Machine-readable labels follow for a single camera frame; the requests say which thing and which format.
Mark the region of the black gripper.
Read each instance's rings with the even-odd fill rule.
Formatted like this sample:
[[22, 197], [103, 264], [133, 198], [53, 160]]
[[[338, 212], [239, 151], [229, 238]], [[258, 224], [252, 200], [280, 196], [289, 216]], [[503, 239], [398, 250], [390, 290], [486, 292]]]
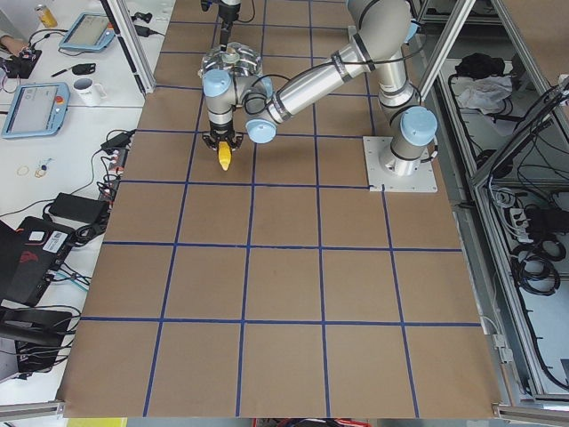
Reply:
[[241, 147], [243, 134], [236, 133], [232, 124], [210, 124], [210, 131], [202, 133], [202, 140], [214, 152], [217, 152], [220, 141], [226, 141], [231, 152], [235, 152]]
[[220, 28], [220, 47], [226, 48], [231, 35], [232, 23], [239, 18], [240, 0], [201, 0], [203, 12], [207, 12], [212, 5], [218, 6], [218, 16], [223, 21]]

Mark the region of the person hand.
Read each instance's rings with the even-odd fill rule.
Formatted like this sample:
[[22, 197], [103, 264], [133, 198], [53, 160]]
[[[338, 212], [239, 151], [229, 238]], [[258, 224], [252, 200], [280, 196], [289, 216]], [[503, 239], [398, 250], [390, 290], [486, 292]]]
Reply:
[[0, 42], [1, 46], [14, 56], [19, 56], [21, 52], [25, 51], [28, 48], [28, 43], [9, 35], [1, 36]]

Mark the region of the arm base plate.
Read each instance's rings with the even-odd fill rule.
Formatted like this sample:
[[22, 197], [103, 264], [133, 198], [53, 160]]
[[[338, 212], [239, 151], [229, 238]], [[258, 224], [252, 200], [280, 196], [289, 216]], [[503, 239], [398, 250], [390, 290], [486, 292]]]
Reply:
[[391, 152], [391, 141], [391, 137], [363, 138], [369, 190], [436, 193], [437, 182], [429, 150], [424, 148], [419, 159], [402, 160]]

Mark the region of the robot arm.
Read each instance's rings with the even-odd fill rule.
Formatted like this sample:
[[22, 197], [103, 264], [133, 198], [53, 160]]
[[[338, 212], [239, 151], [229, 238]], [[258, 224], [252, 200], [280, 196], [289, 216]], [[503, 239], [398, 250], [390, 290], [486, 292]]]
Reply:
[[239, 19], [241, 9], [240, 0], [201, 0], [200, 6], [203, 12], [207, 12], [210, 7], [216, 4], [218, 6], [217, 16], [221, 22], [220, 29], [220, 50], [225, 52], [228, 47], [228, 42], [231, 36], [234, 23]]
[[437, 119], [419, 103], [406, 70], [402, 47], [417, 31], [406, 1], [348, 1], [356, 32], [347, 45], [323, 63], [302, 71], [281, 88], [262, 71], [260, 55], [229, 37], [239, 18], [238, 1], [219, 1], [220, 43], [202, 59], [199, 76], [210, 129], [202, 139], [227, 169], [246, 136], [268, 143], [279, 125], [364, 73], [379, 79], [379, 103], [393, 132], [379, 154], [381, 167], [392, 175], [410, 176], [424, 163]]

